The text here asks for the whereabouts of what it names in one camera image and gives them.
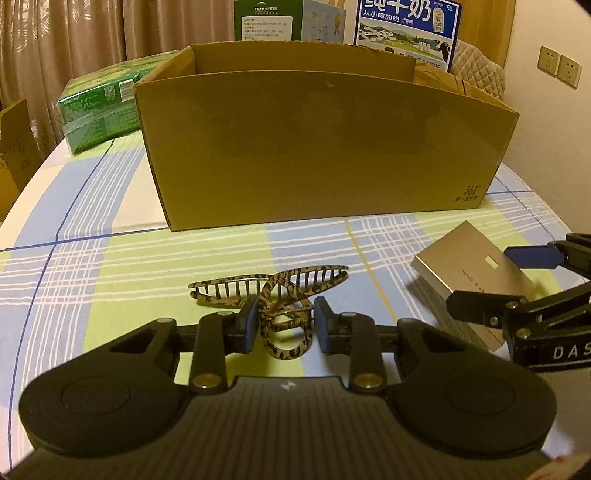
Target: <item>open cardboard box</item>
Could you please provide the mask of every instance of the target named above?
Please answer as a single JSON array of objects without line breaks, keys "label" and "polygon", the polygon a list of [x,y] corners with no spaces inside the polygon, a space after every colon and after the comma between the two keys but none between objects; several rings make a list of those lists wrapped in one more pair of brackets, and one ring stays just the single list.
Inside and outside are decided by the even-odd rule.
[{"label": "open cardboard box", "polygon": [[193,45],[136,84],[172,230],[477,207],[518,114],[360,46]]}]

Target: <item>blue part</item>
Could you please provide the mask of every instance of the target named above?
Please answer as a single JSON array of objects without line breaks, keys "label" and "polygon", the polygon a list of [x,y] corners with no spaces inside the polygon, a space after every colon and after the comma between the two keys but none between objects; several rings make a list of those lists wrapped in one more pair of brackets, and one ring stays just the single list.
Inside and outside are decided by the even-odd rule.
[{"label": "blue part", "polygon": [[319,299],[314,301],[314,327],[316,327],[316,339],[323,353],[329,351],[329,331],[326,316],[319,305]]},{"label": "blue part", "polygon": [[255,303],[254,308],[248,313],[246,318],[246,351],[252,352],[255,346],[256,336],[258,335],[258,302]]},{"label": "blue part", "polygon": [[505,255],[519,268],[552,269],[564,263],[564,255],[553,245],[508,247]]}]

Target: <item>green packaged box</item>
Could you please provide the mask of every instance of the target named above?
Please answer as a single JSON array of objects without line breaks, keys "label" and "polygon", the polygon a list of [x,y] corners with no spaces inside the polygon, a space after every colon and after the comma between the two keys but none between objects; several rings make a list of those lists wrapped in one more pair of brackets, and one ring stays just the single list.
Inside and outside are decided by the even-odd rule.
[{"label": "green packaged box", "polygon": [[124,61],[70,80],[57,102],[70,151],[137,130],[134,83],[176,53]]},{"label": "green packaged box", "polygon": [[314,0],[236,0],[234,40],[343,43],[345,10]]}]

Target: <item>electrical outlet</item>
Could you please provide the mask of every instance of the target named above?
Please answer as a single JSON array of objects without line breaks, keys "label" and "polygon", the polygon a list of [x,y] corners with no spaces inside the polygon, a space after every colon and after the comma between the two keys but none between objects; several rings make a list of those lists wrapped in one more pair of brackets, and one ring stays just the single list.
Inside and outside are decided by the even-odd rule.
[{"label": "electrical outlet", "polygon": [[579,79],[581,78],[581,70],[583,70],[581,65],[562,55],[560,57],[556,76],[564,83],[568,83],[571,87],[577,88],[579,86]]},{"label": "electrical outlet", "polygon": [[543,45],[540,47],[540,56],[538,58],[538,68],[544,70],[549,74],[556,76],[558,72],[558,61],[560,60],[560,53],[550,50]]}]

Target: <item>quilted cushion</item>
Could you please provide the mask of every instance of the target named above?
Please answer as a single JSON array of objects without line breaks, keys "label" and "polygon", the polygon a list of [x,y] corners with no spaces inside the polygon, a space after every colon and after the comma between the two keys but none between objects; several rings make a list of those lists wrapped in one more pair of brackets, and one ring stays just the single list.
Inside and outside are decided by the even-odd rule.
[{"label": "quilted cushion", "polygon": [[474,45],[458,40],[453,56],[452,72],[456,77],[477,86],[480,90],[503,99],[505,71],[487,59]]}]

